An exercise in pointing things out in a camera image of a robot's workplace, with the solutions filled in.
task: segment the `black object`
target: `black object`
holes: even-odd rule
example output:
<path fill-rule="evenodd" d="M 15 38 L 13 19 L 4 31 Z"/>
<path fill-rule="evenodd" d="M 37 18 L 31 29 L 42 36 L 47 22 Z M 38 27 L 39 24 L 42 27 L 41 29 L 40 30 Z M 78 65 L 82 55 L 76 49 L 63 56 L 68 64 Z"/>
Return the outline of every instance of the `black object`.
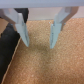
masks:
<path fill-rule="evenodd" d="M 18 13 L 23 14 L 24 22 L 27 22 L 29 10 L 28 8 L 15 9 Z M 15 47 L 17 46 L 20 35 L 14 31 L 13 26 L 9 23 L 1 34 L 0 38 L 0 84 L 3 76 L 12 59 Z"/>

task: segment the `black fabric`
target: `black fabric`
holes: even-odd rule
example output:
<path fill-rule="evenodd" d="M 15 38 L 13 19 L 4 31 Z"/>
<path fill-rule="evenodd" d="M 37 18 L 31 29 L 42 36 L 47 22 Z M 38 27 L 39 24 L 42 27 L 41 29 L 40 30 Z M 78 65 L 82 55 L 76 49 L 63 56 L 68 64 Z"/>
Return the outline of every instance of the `black fabric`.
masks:
<path fill-rule="evenodd" d="M 15 47 L 20 35 L 14 31 L 13 26 L 9 23 L 1 34 L 0 38 L 0 84 L 7 67 L 12 59 Z"/>
<path fill-rule="evenodd" d="M 28 8 L 15 8 L 15 10 L 18 13 L 22 13 L 23 14 L 24 22 L 26 23 L 27 19 L 28 19 L 28 14 L 29 14 Z"/>

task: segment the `speckled brown surface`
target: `speckled brown surface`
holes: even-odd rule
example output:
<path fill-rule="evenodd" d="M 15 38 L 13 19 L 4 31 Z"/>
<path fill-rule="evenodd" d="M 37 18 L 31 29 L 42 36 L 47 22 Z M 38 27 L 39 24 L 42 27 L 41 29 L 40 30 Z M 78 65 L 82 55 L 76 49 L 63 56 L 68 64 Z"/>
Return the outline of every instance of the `speckled brown surface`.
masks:
<path fill-rule="evenodd" d="M 84 84 L 84 19 L 69 20 L 54 49 L 53 21 L 28 21 L 30 46 L 21 41 L 3 84 Z"/>

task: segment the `white wall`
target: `white wall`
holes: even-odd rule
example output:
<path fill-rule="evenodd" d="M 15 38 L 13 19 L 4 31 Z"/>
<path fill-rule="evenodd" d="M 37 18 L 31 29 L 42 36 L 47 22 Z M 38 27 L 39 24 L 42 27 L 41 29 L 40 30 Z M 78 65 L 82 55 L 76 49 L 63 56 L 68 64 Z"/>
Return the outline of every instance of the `white wall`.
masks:
<path fill-rule="evenodd" d="M 62 9 L 62 7 L 55 8 L 29 8 L 28 20 L 51 20 Z M 78 13 L 73 18 L 84 18 L 84 6 L 79 7 Z"/>

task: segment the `cork surface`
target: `cork surface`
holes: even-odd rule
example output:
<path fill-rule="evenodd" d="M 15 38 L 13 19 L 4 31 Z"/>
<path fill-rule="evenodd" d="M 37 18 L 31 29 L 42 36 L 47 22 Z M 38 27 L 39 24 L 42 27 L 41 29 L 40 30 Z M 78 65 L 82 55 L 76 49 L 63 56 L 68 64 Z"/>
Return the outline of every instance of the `cork surface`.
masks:
<path fill-rule="evenodd" d="M 53 49 L 51 23 L 27 22 L 30 45 L 20 41 L 3 84 L 84 84 L 84 19 L 70 19 Z"/>

